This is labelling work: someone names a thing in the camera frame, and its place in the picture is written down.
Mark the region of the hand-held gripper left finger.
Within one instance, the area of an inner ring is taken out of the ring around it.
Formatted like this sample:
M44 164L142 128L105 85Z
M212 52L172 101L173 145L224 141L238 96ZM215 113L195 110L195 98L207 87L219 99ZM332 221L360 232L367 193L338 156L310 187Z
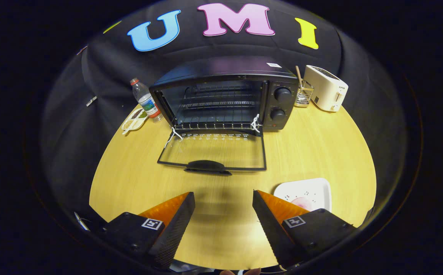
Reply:
M100 226L100 238L143 265L167 270L195 210L195 194L186 192L141 214L123 212Z

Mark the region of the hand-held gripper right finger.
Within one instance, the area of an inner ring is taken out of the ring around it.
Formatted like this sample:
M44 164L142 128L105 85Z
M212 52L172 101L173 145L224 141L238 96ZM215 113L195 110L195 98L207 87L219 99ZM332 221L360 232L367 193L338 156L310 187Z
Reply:
M253 209L280 265L316 258L357 231L326 209L308 211L261 190L253 191Z

